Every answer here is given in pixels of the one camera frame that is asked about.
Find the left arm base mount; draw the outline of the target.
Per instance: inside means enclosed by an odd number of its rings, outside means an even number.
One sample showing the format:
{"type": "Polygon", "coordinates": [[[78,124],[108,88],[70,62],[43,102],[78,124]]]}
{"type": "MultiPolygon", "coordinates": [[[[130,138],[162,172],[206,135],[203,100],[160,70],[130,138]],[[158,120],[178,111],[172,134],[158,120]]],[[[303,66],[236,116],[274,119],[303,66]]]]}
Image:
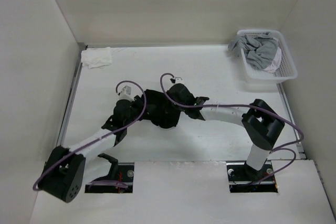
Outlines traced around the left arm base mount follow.
{"type": "Polygon", "coordinates": [[[102,153],[85,171],[86,194],[130,194],[133,192],[134,163],[120,163],[102,153]]]}

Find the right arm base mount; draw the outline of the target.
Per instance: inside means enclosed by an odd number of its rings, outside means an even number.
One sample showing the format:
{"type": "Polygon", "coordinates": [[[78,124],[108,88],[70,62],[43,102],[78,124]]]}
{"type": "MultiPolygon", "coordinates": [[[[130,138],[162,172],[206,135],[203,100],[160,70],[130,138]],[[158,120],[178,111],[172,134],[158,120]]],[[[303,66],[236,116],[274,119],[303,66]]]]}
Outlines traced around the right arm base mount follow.
{"type": "Polygon", "coordinates": [[[277,193],[273,167],[267,162],[260,171],[248,168],[244,162],[227,163],[229,191],[231,193],[277,193]]]}

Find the black tank top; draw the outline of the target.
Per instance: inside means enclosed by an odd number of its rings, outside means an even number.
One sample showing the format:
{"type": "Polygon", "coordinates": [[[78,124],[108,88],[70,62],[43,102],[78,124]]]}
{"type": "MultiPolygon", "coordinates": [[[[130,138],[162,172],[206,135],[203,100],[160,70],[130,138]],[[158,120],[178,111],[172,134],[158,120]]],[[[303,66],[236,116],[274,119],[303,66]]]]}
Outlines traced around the black tank top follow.
{"type": "Polygon", "coordinates": [[[146,96],[145,112],[140,117],[140,121],[148,120],[152,124],[162,128],[170,129],[176,127],[180,110],[177,109],[164,95],[163,92],[146,89],[144,94],[136,96],[131,103],[131,111],[135,117],[138,117],[144,107],[144,96],[146,96]]]}

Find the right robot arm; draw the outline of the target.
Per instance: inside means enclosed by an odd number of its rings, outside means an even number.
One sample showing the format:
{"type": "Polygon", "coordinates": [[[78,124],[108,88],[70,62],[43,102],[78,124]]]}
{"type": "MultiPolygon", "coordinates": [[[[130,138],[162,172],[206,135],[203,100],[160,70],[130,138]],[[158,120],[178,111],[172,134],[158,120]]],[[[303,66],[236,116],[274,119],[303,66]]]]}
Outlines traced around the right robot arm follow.
{"type": "Polygon", "coordinates": [[[243,127],[252,142],[244,163],[244,175],[249,181],[261,179],[266,160],[285,126],[264,100],[256,99],[248,107],[223,107],[208,97],[193,96],[181,83],[174,84],[166,96],[191,119],[220,121],[243,127]]]}

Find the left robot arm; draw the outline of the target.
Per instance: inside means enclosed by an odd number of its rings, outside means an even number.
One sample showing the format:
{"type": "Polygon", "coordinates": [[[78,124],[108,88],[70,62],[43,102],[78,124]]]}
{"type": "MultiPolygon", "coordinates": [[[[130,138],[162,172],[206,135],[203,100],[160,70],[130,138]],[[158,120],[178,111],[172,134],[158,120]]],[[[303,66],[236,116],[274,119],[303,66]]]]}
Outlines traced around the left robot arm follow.
{"type": "Polygon", "coordinates": [[[97,187],[127,189],[129,186],[118,171],[119,161],[106,154],[106,150],[118,145],[128,128],[142,119],[146,105],[145,94],[133,99],[121,94],[113,114],[98,132],[71,147],[57,146],[52,150],[33,189],[66,203],[73,201],[81,188],[86,192],[97,187]]]}

